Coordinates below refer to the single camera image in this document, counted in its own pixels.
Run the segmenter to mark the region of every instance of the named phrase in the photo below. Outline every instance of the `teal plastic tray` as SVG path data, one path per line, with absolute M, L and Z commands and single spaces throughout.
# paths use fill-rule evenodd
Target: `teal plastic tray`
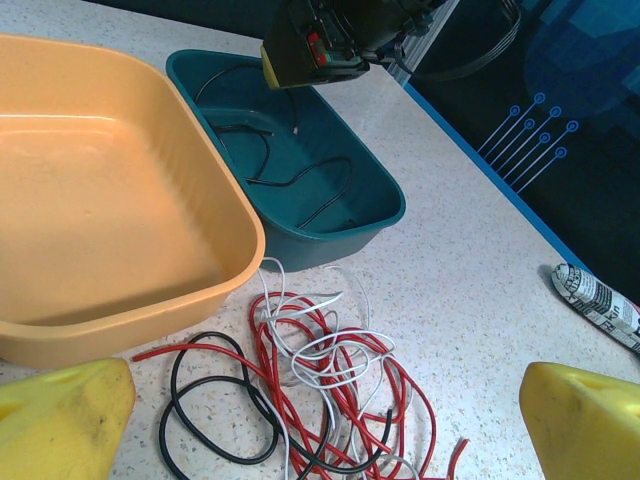
M 260 215 L 266 255 L 287 271 L 351 255 L 404 215 L 398 184 L 315 89 L 270 90 L 259 59 L 203 50 L 174 53 L 167 74 Z M 221 132 L 228 125 L 233 131 Z M 288 182 L 339 158 L 286 187 L 255 184 L 247 179 L 261 170 L 265 141 L 263 182 Z

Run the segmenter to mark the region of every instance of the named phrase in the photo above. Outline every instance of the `white wire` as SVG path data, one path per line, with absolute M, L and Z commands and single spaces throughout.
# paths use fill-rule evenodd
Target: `white wire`
M 328 267 L 324 267 L 324 269 L 325 270 L 338 270 L 340 273 L 342 273 L 342 275 L 345 278 L 355 282 L 355 284 L 358 285 L 358 288 L 360 288 L 360 291 L 362 292 L 362 295 L 364 296 L 365 304 L 367 305 L 366 316 L 363 319 L 363 321 L 361 322 L 361 325 L 362 325 L 362 328 L 364 330 L 369 330 L 371 328 L 371 302 L 369 301 L 369 295 L 367 295 L 367 291 L 364 289 L 364 286 L 360 282 L 360 279 L 358 277 L 356 277 L 353 273 L 351 273 L 349 270 L 347 270 L 346 268 L 341 267 L 339 265 L 329 265 Z
M 264 260 L 274 262 L 278 266 L 278 269 L 280 271 L 281 286 L 280 286 L 279 299 L 277 300 L 275 305 L 273 305 L 272 300 L 269 297 L 269 287 L 267 285 L 267 282 L 264 276 L 262 275 L 262 272 L 258 271 L 258 274 L 263 286 L 264 300 L 265 300 L 265 307 L 258 321 L 267 323 L 269 332 L 273 338 L 274 345 L 276 346 L 278 354 L 290 360 L 289 362 L 290 371 L 297 380 L 297 382 L 295 383 L 288 382 L 287 384 L 281 381 L 281 385 L 295 386 L 299 383 L 302 383 L 320 393 L 328 410 L 329 419 L 330 419 L 330 428 L 331 430 L 334 431 L 333 433 L 334 439 L 332 440 L 331 443 L 335 445 L 341 436 L 342 415 L 340 414 L 338 405 L 335 403 L 335 401 L 331 397 L 329 397 L 329 395 L 327 394 L 327 391 L 347 385 L 352 390 L 354 397 L 356 399 L 356 408 L 358 411 L 357 418 L 358 420 L 362 419 L 363 415 L 366 413 L 367 409 L 373 402 L 374 398 L 378 395 L 378 393 L 382 388 L 382 384 L 384 382 L 384 377 L 385 377 L 384 375 L 385 362 L 388 361 L 390 358 L 394 358 L 392 352 L 396 349 L 396 343 L 391 337 L 370 329 L 371 304 L 369 301 L 369 297 L 367 296 L 367 293 L 362 283 L 358 280 L 358 278 L 353 274 L 351 274 L 351 272 L 349 272 L 348 270 L 340 266 L 332 265 L 329 267 L 325 267 L 325 269 L 339 270 L 343 274 L 343 276 L 347 278 L 347 280 L 351 280 L 355 282 L 358 285 L 359 289 L 361 290 L 366 303 L 366 314 L 364 319 L 361 321 L 361 324 L 364 328 L 360 330 L 350 330 L 350 329 L 340 330 L 339 316 L 337 312 L 331 311 L 329 313 L 333 313 L 336 316 L 335 331 L 333 331 L 330 334 L 318 337 L 315 340 L 306 343 L 305 345 L 303 345 L 302 347 L 294 351 L 294 349 L 287 344 L 287 342 L 284 340 L 284 338 L 282 338 L 282 336 L 278 332 L 278 329 L 277 329 L 278 322 L 283 319 L 302 317 L 311 312 L 320 311 L 321 309 L 324 309 L 329 305 L 337 302 L 340 298 L 342 298 L 342 296 L 344 295 L 344 292 L 340 291 L 340 292 L 329 293 L 329 294 L 309 293 L 304 295 L 296 295 L 294 297 L 286 297 L 285 295 L 286 280 L 285 280 L 284 267 L 282 263 L 280 263 L 280 261 L 278 261 L 277 259 L 271 258 L 271 257 L 265 257 Z M 282 313 L 283 308 L 286 307 L 287 305 L 293 304 L 296 301 L 300 301 L 302 298 L 308 298 L 308 297 L 326 298 L 327 300 L 321 303 L 318 303 L 314 306 L 306 306 L 298 311 Z M 384 354 L 380 354 L 366 344 L 348 339 L 348 337 L 353 335 L 374 336 L 379 340 L 386 341 L 388 344 L 391 345 L 391 347 L 387 345 L 388 352 Z M 308 352 L 312 348 L 315 348 L 315 350 L 312 352 Z M 341 366 L 338 366 L 338 360 L 336 360 L 338 358 L 337 355 L 342 351 L 341 349 L 344 349 L 344 348 L 353 348 L 355 351 L 353 352 L 353 354 L 350 355 L 350 358 L 352 360 L 360 358 L 362 361 L 356 364 L 352 363 L 352 366 L 346 366 L 344 368 L 342 368 Z M 306 367 L 300 363 L 300 360 L 304 360 L 307 362 L 318 362 L 320 360 L 326 359 L 327 357 L 329 357 L 328 365 L 327 367 L 323 368 L 320 371 L 314 368 Z M 361 399 L 355 388 L 355 382 L 363 378 L 369 372 L 371 366 L 377 362 L 380 363 L 380 377 L 372 393 L 369 395 L 367 400 L 361 406 Z M 394 370 L 399 375 L 400 374 L 399 369 L 401 365 L 399 363 L 397 363 L 396 365 L 395 363 L 397 363 L 397 360 L 394 358 L 394 361 L 391 362 L 391 364 Z M 343 379 L 334 383 L 323 384 L 322 380 L 328 379 L 328 378 L 343 378 Z M 406 409 L 409 408 L 409 405 L 411 404 L 411 401 L 413 399 L 413 393 L 414 393 L 413 388 L 411 388 L 411 386 L 409 388 L 410 388 L 409 400 L 406 402 L 406 405 L 404 405 L 405 411 Z M 268 400 L 266 401 L 266 403 L 276 415 L 278 422 L 283 428 L 283 432 L 285 432 L 285 435 L 283 436 L 285 438 L 285 448 L 287 449 L 286 464 L 285 464 L 285 479 L 287 479 L 288 463 L 289 463 L 288 432 L 286 430 L 286 426 L 284 424 L 282 417 L 275 410 L 275 407 L 273 407 L 273 405 Z M 401 405 L 394 406 L 397 412 L 399 412 L 400 408 L 402 407 L 403 406 Z M 355 435 L 354 435 L 355 428 L 354 427 L 355 426 L 353 424 L 350 427 L 349 435 L 347 439 L 347 445 L 350 446 L 354 455 L 354 459 L 357 462 L 360 462 L 360 455 L 358 454 L 358 451 L 355 445 Z M 328 453 L 327 461 L 330 461 L 329 460 L 330 458 L 332 458 L 332 454 Z M 383 454 L 380 456 L 380 458 L 388 458 L 388 459 L 397 460 L 403 463 L 411 470 L 412 475 L 419 480 L 419 474 L 417 470 L 413 465 L 411 465 L 411 463 L 408 460 L 392 454 Z M 361 473 L 361 477 L 363 478 L 363 480 L 366 479 L 366 475 L 364 473 Z
M 289 448 L 290 448 L 289 431 L 287 430 L 287 426 L 284 423 L 284 420 L 282 419 L 282 417 L 280 416 L 280 413 L 278 412 L 276 407 L 273 405 L 273 403 L 271 403 L 271 401 L 269 400 L 269 397 L 262 391 L 262 389 L 259 386 L 256 386 L 256 388 L 262 394 L 262 400 L 264 400 L 264 403 L 267 404 L 267 406 L 271 410 L 271 413 L 273 413 L 273 415 L 276 417 L 276 420 L 278 420 L 278 423 L 280 424 L 280 428 L 282 428 L 282 438 L 284 439 L 284 468 L 282 473 L 283 473 L 284 479 L 289 480 Z

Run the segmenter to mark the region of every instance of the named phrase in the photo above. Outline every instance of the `orange tub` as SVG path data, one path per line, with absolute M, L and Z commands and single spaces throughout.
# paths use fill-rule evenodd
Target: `orange tub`
M 194 325 L 264 233 L 171 82 L 114 51 L 0 35 L 0 358 L 58 368 Z

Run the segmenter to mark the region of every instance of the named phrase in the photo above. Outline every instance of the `blue edge strip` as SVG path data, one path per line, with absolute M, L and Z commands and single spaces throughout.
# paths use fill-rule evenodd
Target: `blue edge strip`
M 484 159 L 478 155 L 478 153 L 467 143 L 467 141 L 460 136 L 458 132 L 447 122 L 442 115 L 440 115 L 433 106 L 429 102 L 427 102 L 422 95 L 418 93 L 418 91 L 413 88 L 412 85 L 406 84 L 404 87 L 407 93 L 413 98 L 413 100 L 420 105 L 420 107 L 427 112 L 427 114 L 433 118 L 436 123 L 442 128 L 451 139 L 458 144 L 458 146 L 462 149 L 464 153 L 476 164 L 476 167 L 480 169 L 482 173 L 484 173 L 489 180 L 493 182 L 493 184 L 498 187 L 498 189 L 502 192 L 502 194 L 507 197 L 507 199 L 516 207 L 522 215 L 533 225 L 533 227 L 540 232 L 540 234 L 551 244 L 553 248 L 555 248 L 558 253 L 568 262 L 579 268 L 590 270 L 586 267 L 584 263 L 580 261 L 580 259 L 576 256 L 575 253 L 571 251 L 567 245 L 560 240 L 560 238 L 551 230 L 547 224 L 545 224 L 536 213 L 531 210 L 529 205 L 527 205 L 517 194 L 516 192 L 507 185 L 507 183 L 484 161 Z

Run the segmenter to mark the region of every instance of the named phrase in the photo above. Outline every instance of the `speckled countertop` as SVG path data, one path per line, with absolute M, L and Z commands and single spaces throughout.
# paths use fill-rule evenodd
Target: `speckled countertop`
M 0 0 L 0 31 L 113 47 L 160 69 L 183 48 L 257 55 L 259 47 L 255 39 L 75 0 Z M 372 301 L 372 328 L 397 340 L 399 358 L 434 404 L 439 433 L 429 474 L 444 476 L 451 449 L 466 436 L 471 443 L 458 478 L 542 478 L 518 407 L 526 366 L 560 362 L 638 382 L 640 363 L 552 293 L 547 278 L 562 260 L 558 253 L 386 72 L 374 68 L 359 80 L 319 90 L 407 197 L 397 226 L 339 264 L 362 280 Z M 339 275 L 322 269 L 292 274 L 290 281 L 301 292 L 345 288 Z M 219 329 L 251 351 L 245 317 L 258 292 L 253 279 L 213 317 L 156 344 Z M 338 308 L 356 321 L 354 301 Z M 113 478 L 169 478 L 156 437 L 170 362 L 132 365 L 137 404 Z M 236 371 L 207 354 L 188 355 L 184 364 L 187 378 Z M 30 373 L 0 363 L 3 383 Z M 256 453 L 261 444 L 255 439 L 268 435 L 264 422 L 255 420 L 236 389 L 216 385 L 191 396 L 188 412 L 205 431 L 226 436 L 230 450 Z M 317 417 L 321 404 L 308 398 L 305 393 L 296 404 L 305 416 Z M 419 418 L 418 412 L 410 429 L 413 451 L 425 448 Z M 281 478 L 282 447 L 262 465 L 239 467 L 202 451 L 173 422 L 168 440 L 194 479 Z

